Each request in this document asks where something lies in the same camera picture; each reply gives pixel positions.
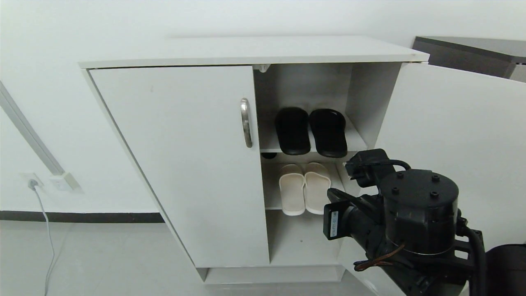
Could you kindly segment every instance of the black baseboard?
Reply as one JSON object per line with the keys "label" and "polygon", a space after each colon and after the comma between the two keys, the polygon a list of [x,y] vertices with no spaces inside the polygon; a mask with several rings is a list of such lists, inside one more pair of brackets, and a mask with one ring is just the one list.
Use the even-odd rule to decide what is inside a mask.
{"label": "black baseboard", "polygon": [[[159,213],[46,213],[50,222],[164,223]],[[0,220],[44,222],[42,212],[0,211]]]}

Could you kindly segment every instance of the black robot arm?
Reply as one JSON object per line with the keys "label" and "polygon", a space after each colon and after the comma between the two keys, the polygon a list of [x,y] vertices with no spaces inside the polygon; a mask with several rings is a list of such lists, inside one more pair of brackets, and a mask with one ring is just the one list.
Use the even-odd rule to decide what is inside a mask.
{"label": "black robot arm", "polygon": [[[394,165],[405,171],[396,172]],[[458,295],[468,280],[470,295],[486,295],[482,233],[461,217],[451,179],[390,160],[382,149],[358,152],[345,168],[360,187],[376,186],[379,192],[355,197],[327,191],[331,203],[323,232],[329,240],[350,236],[365,250],[356,271],[380,267],[406,295]],[[456,257],[455,250],[468,258]]]}

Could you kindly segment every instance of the door handle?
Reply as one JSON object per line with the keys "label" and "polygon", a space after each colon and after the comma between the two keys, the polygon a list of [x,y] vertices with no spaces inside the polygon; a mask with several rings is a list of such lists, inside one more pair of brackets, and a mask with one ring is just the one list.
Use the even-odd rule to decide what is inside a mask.
{"label": "door handle", "polygon": [[252,137],[250,136],[250,123],[248,119],[248,100],[246,98],[241,99],[241,123],[243,124],[243,133],[245,134],[245,143],[247,148],[252,147]]}

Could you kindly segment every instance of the electrical socket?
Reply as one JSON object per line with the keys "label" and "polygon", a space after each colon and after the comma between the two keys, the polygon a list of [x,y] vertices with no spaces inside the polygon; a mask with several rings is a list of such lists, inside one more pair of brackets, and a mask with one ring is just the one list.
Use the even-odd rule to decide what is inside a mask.
{"label": "electrical socket", "polygon": [[49,181],[60,191],[74,191],[79,187],[75,178],[67,172],[60,176],[51,176]]}
{"label": "electrical socket", "polygon": [[35,173],[19,173],[20,177],[26,181],[26,184],[29,183],[31,179],[35,180],[38,183],[38,186],[44,186],[42,181],[36,176]]}

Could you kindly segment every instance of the floor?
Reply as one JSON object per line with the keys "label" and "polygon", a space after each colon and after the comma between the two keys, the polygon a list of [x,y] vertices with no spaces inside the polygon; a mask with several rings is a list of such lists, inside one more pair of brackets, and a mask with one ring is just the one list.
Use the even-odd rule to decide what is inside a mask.
{"label": "floor", "polygon": [[[162,223],[50,227],[48,296],[373,295],[350,273],[341,283],[203,285]],[[45,223],[0,221],[0,295],[44,295],[50,260]]]}

